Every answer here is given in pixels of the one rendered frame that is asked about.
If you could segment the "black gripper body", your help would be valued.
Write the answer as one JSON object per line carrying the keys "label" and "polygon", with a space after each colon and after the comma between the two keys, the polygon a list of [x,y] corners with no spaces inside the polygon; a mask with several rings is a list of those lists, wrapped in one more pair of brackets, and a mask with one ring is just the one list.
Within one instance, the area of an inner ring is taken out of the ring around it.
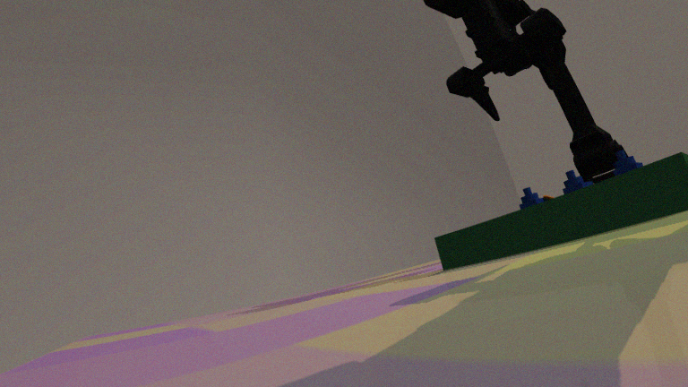
{"label": "black gripper body", "polygon": [[520,27],[523,34],[513,39],[509,24],[505,22],[500,12],[488,10],[475,16],[469,22],[465,32],[472,39],[477,49],[476,56],[482,63],[472,70],[462,66],[450,75],[447,80],[449,92],[467,97],[456,90],[467,81],[484,85],[485,75],[528,47],[526,39],[542,28],[551,31],[558,38],[565,35],[567,31],[560,20],[546,8],[540,8],[531,14],[528,19],[522,21]]}

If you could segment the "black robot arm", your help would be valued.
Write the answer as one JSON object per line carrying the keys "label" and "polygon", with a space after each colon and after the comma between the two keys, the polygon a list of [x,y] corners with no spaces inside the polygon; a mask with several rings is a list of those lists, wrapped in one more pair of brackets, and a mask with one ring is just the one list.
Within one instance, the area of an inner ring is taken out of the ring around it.
{"label": "black robot arm", "polygon": [[[516,31],[516,25],[535,12],[523,0],[424,0],[424,2],[429,8],[452,18],[461,17],[466,28],[479,13],[496,10],[509,24],[513,39],[520,36]],[[615,152],[622,151],[624,148],[612,139],[610,133],[595,124],[588,106],[564,63],[566,48],[562,42],[563,36],[559,39],[560,43],[555,45],[552,54],[555,82],[553,91],[572,129],[573,138],[570,149],[574,156],[575,167],[582,176],[583,182],[599,183],[615,176],[614,171],[606,172],[615,169],[613,163],[618,161]],[[538,68],[529,47],[525,47],[508,61],[496,67],[492,73],[504,72],[506,76],[513,76],[532,65]],[[604,175],[600,176],[601,174]]]}

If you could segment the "blue micro servo with orange cable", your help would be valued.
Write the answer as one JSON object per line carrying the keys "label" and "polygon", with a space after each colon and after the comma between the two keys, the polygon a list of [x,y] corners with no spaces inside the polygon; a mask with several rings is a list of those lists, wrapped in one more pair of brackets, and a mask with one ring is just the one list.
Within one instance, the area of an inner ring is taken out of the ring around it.
{"label": "blue micro servo with orange cable", "polygon": [[[593,185],[593,182],[583,182],[582,176],[575,176],[575,173],[573,170],[570,170],[566,172],[566,176],[568,180],[564,181],[563,184],[565,185],[566,188],[563,189],[564,194],[568,194],[574,191],[577,191],[583,187],[586,187],[588,185]],[[553,199],[554,197],[549,197],[544,195],[544,199]]]}

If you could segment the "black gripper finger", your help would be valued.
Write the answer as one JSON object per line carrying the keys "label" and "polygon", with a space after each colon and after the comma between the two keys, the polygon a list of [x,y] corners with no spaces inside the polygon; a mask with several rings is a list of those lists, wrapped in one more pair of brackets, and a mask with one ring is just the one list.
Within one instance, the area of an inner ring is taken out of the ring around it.
{"label": "black gripper finger", "polygon": [[544,82],[550,90],[555,88],[553,75],[553,51],[560,39],[549,30],[542,28],[526,39],[529,50],[535,59]]}
{"label": "black gripper finger", "polygon": [[463,94],[474,99],[495,121],[500,120],[495,105],[488,94],[489,87],[467,81],[466,83],[463,83],[456,91],[459,94]]}

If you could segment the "green flat panel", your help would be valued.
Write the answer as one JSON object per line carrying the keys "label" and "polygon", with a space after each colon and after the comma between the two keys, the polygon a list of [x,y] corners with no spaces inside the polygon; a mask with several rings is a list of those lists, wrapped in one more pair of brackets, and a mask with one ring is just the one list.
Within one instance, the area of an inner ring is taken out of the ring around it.
{"label": "green flat panel", "polygon": [[688,211],[688,155],[648,165],[615,152],[613,177],[553,199],[523,189],[520,210],[434,238],[443,270],[535,251]]}

